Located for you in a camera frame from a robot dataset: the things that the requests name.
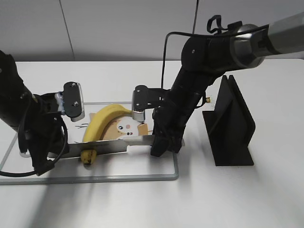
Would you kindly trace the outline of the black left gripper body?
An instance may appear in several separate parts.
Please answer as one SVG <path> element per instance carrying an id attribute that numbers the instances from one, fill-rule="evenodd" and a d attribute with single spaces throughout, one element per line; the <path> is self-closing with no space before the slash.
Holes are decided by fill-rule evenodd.
<path id="1" fill-rule="evenodd" d="M 38 142 L 67 142 L 67 127 L 57 111 L 55 93 L 33 95 L 22 115 L 18 128 L 19 150 L 29 152 L 29 146 Z"/>

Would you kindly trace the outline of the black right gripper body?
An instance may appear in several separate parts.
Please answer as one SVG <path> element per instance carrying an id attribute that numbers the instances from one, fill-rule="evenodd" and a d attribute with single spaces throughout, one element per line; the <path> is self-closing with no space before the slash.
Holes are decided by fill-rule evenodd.
<path id="1" fill-rule="evenodd" d="M 197 91 L 155 91 L 152 118 L 155 142 L 179 143 L 186 124 L 197 108 L 202 93 Z"/>

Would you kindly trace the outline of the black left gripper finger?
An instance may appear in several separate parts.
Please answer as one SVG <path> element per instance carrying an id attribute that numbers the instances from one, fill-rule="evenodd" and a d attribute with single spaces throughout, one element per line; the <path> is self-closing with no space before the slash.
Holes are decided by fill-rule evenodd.
<path id="1" fill-rule="evenodd" d="M 69 147 L 67 142 L 38 142 L 29 146 L 29 152 L 34 171 L 41 176 L 55 167 L 59 159 L 69 152 Z"/>

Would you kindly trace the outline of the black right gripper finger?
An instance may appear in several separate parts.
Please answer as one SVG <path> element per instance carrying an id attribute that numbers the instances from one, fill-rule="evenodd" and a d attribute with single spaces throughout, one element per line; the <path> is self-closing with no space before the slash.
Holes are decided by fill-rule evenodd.
<path id="1" fill-rule="evenodd" d="M 151 147 L 151 156 L 161 157 L 167 151 L 169 146 L 170 146 L 170 140 L 168 137 L 155 135 Z"/>
<path id="2" fill-rule="evenodd" d="M 181 147 L 183 145 L 183 138 L 181 136 L 173 136 L 170 139 L 168 151 L 179 153 Z"/>

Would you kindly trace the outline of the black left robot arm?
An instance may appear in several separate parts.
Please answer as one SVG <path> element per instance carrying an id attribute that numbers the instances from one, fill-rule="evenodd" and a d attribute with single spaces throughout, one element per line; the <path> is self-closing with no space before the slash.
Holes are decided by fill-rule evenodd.
<path id="1" fill-rule="evenodd" d="M 31 172 L 5 177 L 40 176 L 52 170 L 68 150 L 67 127 L 60 114 L 52 114 L 44 97 L 24 85 L 12 55 L 0 53 L 0 118 L 18 135 L 19 151 L 30 153 Z"/>

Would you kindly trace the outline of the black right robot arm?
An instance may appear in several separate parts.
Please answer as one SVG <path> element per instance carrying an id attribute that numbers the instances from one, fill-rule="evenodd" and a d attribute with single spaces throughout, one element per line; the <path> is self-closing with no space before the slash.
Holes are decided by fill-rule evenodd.
<path id="1" fill-rule="evenodd" d="M 304 49 L 304 15 L 256 26 L 241 21 L 219 27 L 216 34 L 191 34 L 181 52 L 181 69 L 165 94 L 165 106 L 154 109 L 151 155 L 179 152 L 186 123 L 206 89 L 227 71 L 255 68 L 267 56 Z"/>

